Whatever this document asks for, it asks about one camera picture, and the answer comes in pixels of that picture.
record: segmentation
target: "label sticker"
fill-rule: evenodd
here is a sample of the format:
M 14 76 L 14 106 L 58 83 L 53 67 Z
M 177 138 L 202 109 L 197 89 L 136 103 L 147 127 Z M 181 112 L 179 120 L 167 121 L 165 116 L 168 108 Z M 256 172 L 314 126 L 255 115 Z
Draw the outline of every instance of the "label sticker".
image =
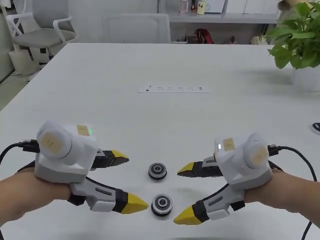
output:
M 43 136 L 40 143 L 45 146 L 52 154 L 57 154 L 62 148 L 62 143 L 58 139 L 56 139 L 55 136 L 48 132 Z
M 235 143 L 233 138 L 223 140 L 223 148 L 226 152 L 235 150 Z
M 87 136 L 87 137 L 90 136 L 89 130 L 88 130 L 88 127 L 87 127 L 87 126 L 85 126 L 85 125 L 77 125 L 77 126 L 76 126 L 76 129 L 77 129 L 78 134 L 79 134 L 80 136 Z
M 267 158 L 269 155 L 268 151 L 266 148 L 261 147 L 258 151 L 256 151 L 255 155 L 253 156 L 253 164 L 256 167 L 260 167 L 263 160 Z

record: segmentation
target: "floor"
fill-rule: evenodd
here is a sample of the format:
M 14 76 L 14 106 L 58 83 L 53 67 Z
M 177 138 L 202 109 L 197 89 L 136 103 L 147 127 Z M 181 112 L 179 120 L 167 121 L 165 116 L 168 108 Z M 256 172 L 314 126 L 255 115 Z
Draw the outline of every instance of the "floor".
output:
M 27 85 L 29 77 L 9 76 L 0 84 L 0 111 Z

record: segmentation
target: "hand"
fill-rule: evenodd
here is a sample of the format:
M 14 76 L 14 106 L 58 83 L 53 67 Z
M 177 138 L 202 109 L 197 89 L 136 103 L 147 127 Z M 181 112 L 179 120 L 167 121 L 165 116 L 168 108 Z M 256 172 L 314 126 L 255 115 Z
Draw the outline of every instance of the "hand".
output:
M 7 221 L 21 218 L 25 213 L 42 208 L 53 200 L 68 200 L 71 190 L 67 184 L 51 183 L 34 175 L 28 168 L 0 182 L 2 202 L 7 203 Z
M 276 209 L 297 213 L 302 200 L 300 198 L 304 197 L 302 191 L 306 182 L 308 181 L 305 179 L 274 170 L 269 182 L 245 192 L 244 201 L 246 203 L 260 202 Z

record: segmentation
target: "power strip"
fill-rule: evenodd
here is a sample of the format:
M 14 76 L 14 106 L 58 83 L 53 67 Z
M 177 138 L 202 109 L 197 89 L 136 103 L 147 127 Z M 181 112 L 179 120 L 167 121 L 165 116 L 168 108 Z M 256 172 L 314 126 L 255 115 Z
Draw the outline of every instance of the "power strip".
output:
M 139 94 L 209 94 L 205 86 L 158 86 L 147 85 L 138 90 Z

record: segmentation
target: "white pot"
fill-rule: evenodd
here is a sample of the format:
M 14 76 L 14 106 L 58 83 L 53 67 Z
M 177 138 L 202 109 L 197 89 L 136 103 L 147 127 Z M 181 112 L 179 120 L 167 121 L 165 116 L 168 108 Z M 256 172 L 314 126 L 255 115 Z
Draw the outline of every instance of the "white pot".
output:
M 320 91 L 320 66 L 293 70 L 292 84 L 306 92 Z

